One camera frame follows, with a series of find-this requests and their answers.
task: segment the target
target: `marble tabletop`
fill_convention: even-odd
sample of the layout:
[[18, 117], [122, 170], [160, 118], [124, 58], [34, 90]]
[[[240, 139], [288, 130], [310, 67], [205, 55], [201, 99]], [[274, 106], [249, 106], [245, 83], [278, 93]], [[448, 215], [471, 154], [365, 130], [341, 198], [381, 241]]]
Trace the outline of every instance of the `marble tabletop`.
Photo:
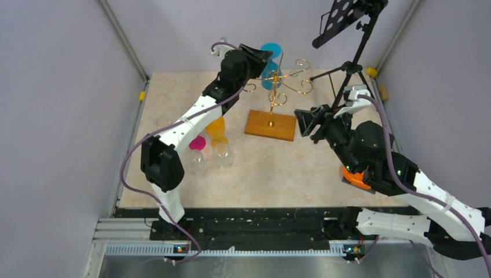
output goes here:
[[[310, 69], [297, 77], [285, 80], [300, 88], [299, 81], [325, 72]], [[177, 120], [194, 104], [203, 89], [217, 72], [154, 73], [138, 128], [137, 140], [157, 129], [156, 119]], [[332, 74], [334, 88], [339, 89], [344, 72]], [[198, 176], [189, 171], [179, 185], [184, 207], [336, 207], [336, 206], [400, 206], [405, 205], [382, 194], [371, 194], [342, 182], [341, 163], [327, 142], [317, 145], [308, 137], [301, 137], [296, 127], [294, 142], [244, 134], [249, 110], [269, 110], [268, 91], [258, 81], [254, 92], [242, 92], [240, 100], [224, 116], [225, 136], [233, 150], [233, 164], [221, 169], [213, 160], [210, 138], [203, 132], [207, 146], [203, 154], [207, 172]], [[320, 104], [331, 104], [334, 94], [329, 77], [316, 79], [311, 93], [302, 95], [279, 88], [288, 102], [274, 109], [275, 113], [293, 115], [294, 109], [310, 109]], [[362, 84], [353, 76], [350, 85]], [[353, 128], [366, 120], [380, 123], [374, 107], [355, 115]], [[138, 189], [153, 192], [140, 171], [140, 148], [133, 154], [127, 182]], [[151, 198], [123, 190], [119, 207], [157, 207]]]

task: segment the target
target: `gray floor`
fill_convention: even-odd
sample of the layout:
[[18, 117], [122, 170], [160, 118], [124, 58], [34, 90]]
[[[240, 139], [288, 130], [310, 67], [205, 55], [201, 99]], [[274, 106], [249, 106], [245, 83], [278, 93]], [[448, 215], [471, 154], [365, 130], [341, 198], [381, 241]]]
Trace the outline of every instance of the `gray floor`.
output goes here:
[[202, 257], [182, 265], [148, 262], [151, 257], [106, 256], [100, 278], [122, 277], [329, 277], [329, 278], [426, 278], [434, 277], [408, 244], [379, 244], [361, 264], [347, 264], [339, 257]]

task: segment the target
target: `gray wall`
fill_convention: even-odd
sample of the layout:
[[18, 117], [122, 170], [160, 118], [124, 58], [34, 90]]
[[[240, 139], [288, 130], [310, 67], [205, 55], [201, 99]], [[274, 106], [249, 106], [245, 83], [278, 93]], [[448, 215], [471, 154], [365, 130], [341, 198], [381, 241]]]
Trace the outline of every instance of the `gray wall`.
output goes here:
[[[380, 75], [405, 154], [474, 207], [491, 206], [490, 12], [489, 0], [423, 1]], [[482, 259], [455, 265], [487, 277]]]
[[[285, 68], [306, 58], [314, 68], [334, 68], [351, 60], [362, 32], [355, 26], [322, 48], [312, 47], [320, 16], [333, 0], [110, 0], [126, 35], [148, 72], [217, 70], [210, 46], [222, 36], [233, 43], [261, 47], [278, 42]], [[389, 0], [360, 63], [376, 66], [412, 0]]]
[[0, 276], [79, 277], [142, 83], [95, 0], [0, 3]]

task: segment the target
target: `music stand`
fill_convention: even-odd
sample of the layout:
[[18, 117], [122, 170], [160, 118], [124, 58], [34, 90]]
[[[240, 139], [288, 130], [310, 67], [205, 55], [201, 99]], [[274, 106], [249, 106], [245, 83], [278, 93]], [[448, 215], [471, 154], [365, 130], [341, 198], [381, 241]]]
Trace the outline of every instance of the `music stand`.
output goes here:
[[[323, 74], [312, 76], [310, 78], [311, 81], [314, 81], [315, 79], [322, 76], [329, 75], [330, 77], [330, 74], [336, 71], [346, 71], [345, 81], [343, 82], [343, 85], [341, 85], [341, 88], [339, 89], [338, 94], [334, 99], [332, 107], [337, 107], [339, 105], [339, 102], [341, 101], [341, 98], [343, 96], [344, 88], [348, 85], [348, 82], [350, 82], [351, 76], [356, 73], [358, 73], [361, 80], [363, 81], [363, 84], [367, 86], [368, 90], [373, 96], [373, 93], [371, 92], [367, 84], [367, 80], [365, 80], [365, 77], [361, 73], [363, 67], [361, 65], [358, 65], [358, 61], [360, 59], [361, 53], [363, 52], [363, 49], [365, 48], [365, 45], [368, 42], [368, 39], [370, 38], [370, 35], [372, 34], [373, 27], [377, 22], [379, 14], [385, 8], [385, 6], [387, 6], [387, 0], [334, 0], [331, 11], [321, 16], [321, 27], [319, 29], [320, 35], [312, 42], [312, 46], [314, 46], [314, 48], [316, 49], [320, 48], [323, 44], [328, 42], [337, 34], [341, 33], [344, 29], [346, 29], [348, 26], [353, 24], [365, 14], [370, 17], [369, 23], [362, 24], [361, 21], [359, 21], [356, 25], [357, 30], [361, 29], [363, 31], [363, 37], [353, 58], [353, 61], [347, 61], [341, 67], [327, 71]], [[321, 33], [323, 18], [326, 15], [328, 16], [328, 20], [325, 24], [324, 32]]]

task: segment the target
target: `wooden base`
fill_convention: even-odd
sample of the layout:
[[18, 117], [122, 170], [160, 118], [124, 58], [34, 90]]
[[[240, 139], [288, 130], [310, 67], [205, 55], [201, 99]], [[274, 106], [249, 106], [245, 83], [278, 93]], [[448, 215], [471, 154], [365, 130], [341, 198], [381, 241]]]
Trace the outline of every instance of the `wooden base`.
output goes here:
[[269, 112], [251, 110], [244, 133], [272, 139], [293, 141], [295, 138], [296, 117], [273, 113], [274, 125], [270, 127]]

